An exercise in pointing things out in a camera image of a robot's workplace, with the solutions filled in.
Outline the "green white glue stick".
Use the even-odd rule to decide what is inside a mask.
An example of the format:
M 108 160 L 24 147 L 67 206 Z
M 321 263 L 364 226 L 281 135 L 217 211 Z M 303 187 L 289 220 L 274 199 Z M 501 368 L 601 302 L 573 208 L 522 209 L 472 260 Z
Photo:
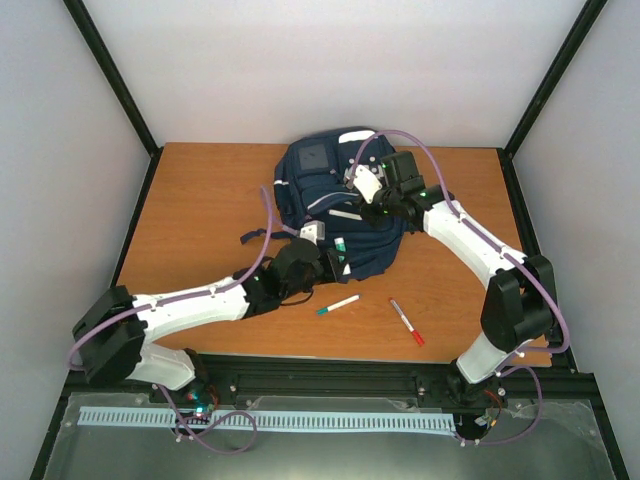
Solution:
M 346 262 L 346 243 L 343 237 L 337 237 L 334 239 L 335 248 L 338 252 L 338 260 L 341 263 Z

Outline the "green cap marker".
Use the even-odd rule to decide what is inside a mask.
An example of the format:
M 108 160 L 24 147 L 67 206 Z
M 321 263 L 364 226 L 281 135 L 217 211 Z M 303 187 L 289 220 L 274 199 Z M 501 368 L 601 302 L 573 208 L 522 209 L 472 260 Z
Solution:
M 350 297 L 348 297 L 346 299 L 340 300 L 340 301 L 335 302 L 335 303 L 333 303 L 331 305 L 328 305 L 326 307 L 318 309 L 316 311 L 316 314 L 317 315 L 325 315 L 325 314 L 327 314 L 329 312 L 332 312 L 334 310 L 343 308 L 343 307 L 345 307 L 345 306 L 347 306 L 347 305 L 349 305 L 351 303 L 354 303 L 354 302 L 356 302 L 358 300 L 360 300 L 360 295 L 359 294 L 352 295 L 352 296 L 350 296 Z

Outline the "navy blue backpack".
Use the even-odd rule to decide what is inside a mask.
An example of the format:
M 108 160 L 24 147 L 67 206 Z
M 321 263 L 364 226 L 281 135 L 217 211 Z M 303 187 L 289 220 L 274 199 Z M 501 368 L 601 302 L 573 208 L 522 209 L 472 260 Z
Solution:
M 383 274 L 393 264 L 404 234 L 418 231 L 407 230 L 398 218 L 387 218 L 377 229 L 363 218 L 355 221 L 327 213 L 335 209 L 360 215 L 362 197 L 349 187 L 347 175 L 355 165 L 378 174 L 384 157 L 401 152 L 391 145 L 388 134 L 366 127 L 312 134 L 290 144 L 275 167 L 273 191 L 281 222 L 275 238 L 289 243 L 300 238 L 306 222 L 324 222 L 325 240 L 316 245 L 335 248 L 334 239 L 343 237 L 349 256 L 351 274 L 336 282 Z

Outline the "yellow highlighter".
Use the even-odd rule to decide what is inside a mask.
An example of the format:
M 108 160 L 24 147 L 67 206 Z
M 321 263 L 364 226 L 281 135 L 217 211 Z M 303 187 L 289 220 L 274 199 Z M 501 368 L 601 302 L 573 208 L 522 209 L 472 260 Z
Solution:
M 359 214 L 350 213 L 350 212 L 341 211 L 341 210 L 329 209 L 327 213 L 328 213 L 328 215 L 339 217 L 339 218 L 344 218 L 344 219 L 350 219 L 350 220 L 355 220 L 355 221 L 362 221 L 363 220 L 362 217 Z

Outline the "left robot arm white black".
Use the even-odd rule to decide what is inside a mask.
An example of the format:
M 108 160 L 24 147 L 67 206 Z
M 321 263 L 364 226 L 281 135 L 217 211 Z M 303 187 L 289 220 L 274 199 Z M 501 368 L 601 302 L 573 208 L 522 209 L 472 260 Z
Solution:
M 124 380 L 160 384 L 186 402 L 201 400 L 208 378 L 195 356 L 158 340 L 202 325 L 238 321 L 280 308 L 318 284 L 340 280 L 347 252 L 295 238 L 275 257 L 209 285 L 168 294 L 132 295 L 109 288 L 72 329 L 72 369 L 92 387 Z

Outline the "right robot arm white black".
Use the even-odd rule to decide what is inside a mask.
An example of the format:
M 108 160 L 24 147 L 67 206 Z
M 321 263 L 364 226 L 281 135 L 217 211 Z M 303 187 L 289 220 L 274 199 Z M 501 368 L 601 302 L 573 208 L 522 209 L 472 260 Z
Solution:
M 384 157 L 378 174 L 355 165 L 352 182 L 362 197 L 365 219 L 405 220 L 446 246 L 484 287 L 481 332 L 447 375 L 451 400 L 471 404 L 510 357 L 523 355 L 558 320 L 550 262 L 500 241 L 461 207 L 444 184 L 426 186 L 408 151 Z

